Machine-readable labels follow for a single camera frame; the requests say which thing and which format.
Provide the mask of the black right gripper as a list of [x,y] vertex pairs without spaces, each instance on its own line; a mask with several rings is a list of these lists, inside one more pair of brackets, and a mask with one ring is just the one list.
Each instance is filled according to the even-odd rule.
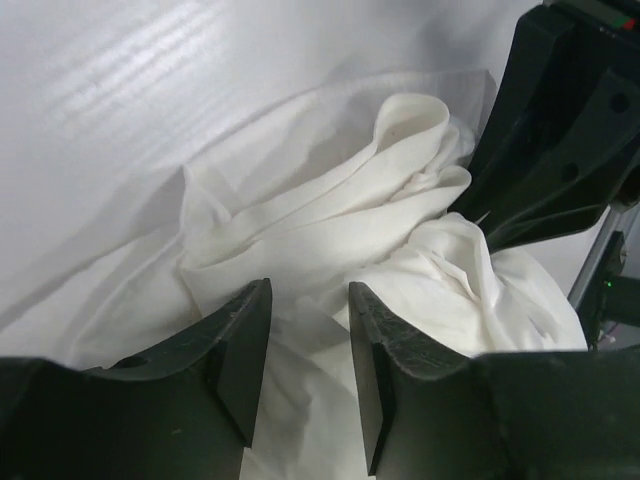
[[542,84],[557,42],[560,91],[571,117],[561,139],[482,221],[491,250],[584,231],[606,206],[639,202],[639,3],[546,1],[517,22],[504,76],[469,165],[470,187],[451,209],[469,220],[488,210],[481,181],[506,155]]

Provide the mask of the white pleated skirt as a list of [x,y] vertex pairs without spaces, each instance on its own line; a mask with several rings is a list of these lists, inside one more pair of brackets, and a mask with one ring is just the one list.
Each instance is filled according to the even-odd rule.
[[583,351],[578,316],[520,249],[452,211],[495,90],[483,71],[383,75],[294,97],[198,153],[151,198],[168,220],[81,237],[1,287],[1,359],[108,369],[268,280],[271,326],[235,479],[368,475],[348,287],[467,358]]

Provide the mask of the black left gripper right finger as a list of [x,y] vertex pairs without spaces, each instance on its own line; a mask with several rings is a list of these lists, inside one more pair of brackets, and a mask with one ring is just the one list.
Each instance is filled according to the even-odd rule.
[[467,358],[349,287],[366,465],[379,479],[635,479],[639,354]]

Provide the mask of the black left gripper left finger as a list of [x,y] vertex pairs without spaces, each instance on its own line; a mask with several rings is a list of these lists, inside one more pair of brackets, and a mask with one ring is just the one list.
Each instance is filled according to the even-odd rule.
[[235,479],[253,440],[268,280],[108,369],[1,362],[5,479]]

